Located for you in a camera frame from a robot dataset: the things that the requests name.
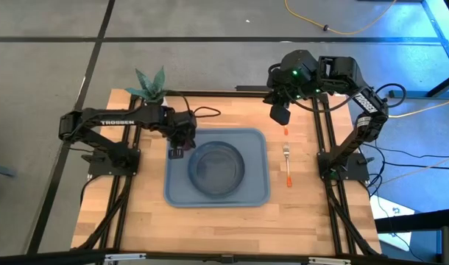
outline succulent plant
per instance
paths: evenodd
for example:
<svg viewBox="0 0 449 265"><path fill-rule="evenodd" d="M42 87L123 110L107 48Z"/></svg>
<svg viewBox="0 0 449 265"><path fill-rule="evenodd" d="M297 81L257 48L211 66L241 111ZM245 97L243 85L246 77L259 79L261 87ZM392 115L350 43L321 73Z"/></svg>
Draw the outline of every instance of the succulent plant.
<svg viewBox="0 0 449 265"><path fill-rule="evenodd" d="M141 89L126 88L125 90L132 95L140 96L144 99L145 103L162 103L163 97L167 91L163 89L164 82L166 81L166 75L164 74L164 66L161 67L159 72L154 76L154 81L149 81L148 77L136 70L136 76L138 77Z"/></svg>

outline wooden table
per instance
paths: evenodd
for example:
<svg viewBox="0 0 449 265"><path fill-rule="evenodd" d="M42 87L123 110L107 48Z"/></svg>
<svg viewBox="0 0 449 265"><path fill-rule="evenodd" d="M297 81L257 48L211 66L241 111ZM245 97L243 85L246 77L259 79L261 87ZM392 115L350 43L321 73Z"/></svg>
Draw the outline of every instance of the wooden table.
<svg viewBox="0 0 449 265"><path fill-rule="evenodd" d="M127 109L130 95L112 90L107 108ZM344 98L330 97L330 105ZM185 110L179 96L166 98L169 106ZM289 136L269 117L270 105L257 98L188 97L191 109L209 106L222 115L200 119L198 128L251 127L266 137L271 196L254 208L174 208L163 198L166 140L158 132L141 132L141 163L133 178L121 239L121 250L141 252L234 253L278 255L334 255L328 203L318 177L317 134L312 112L291 106ZM352 131L347 106L332 112L336 140ZM123 127L103 127L102 134L120 141ZM286 187L284 141L290 143L293 187ZM100 177L85 191L72 247L86 240L105 215L112 177ZM370 201L359 183L345 181L350 217L371 247L381 251ZM108 246L112 246L114 220ZM347 240L339 220L343 250Z"/></svg>

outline metal fork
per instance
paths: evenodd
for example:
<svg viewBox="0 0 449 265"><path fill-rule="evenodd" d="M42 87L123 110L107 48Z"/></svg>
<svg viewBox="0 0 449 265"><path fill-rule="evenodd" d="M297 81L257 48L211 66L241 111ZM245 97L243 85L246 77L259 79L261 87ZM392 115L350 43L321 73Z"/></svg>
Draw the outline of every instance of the metal fork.
<svg viewBox="0 0 449 265"><path fill-rule="evenodd" d="M283 155L285 156L285 160L286 160L286 186L290 188L291 187L291 177L290 177L290 162L289 162L289 157L290 157L289 142L285 142L285 144L283 145Z"/></svg>

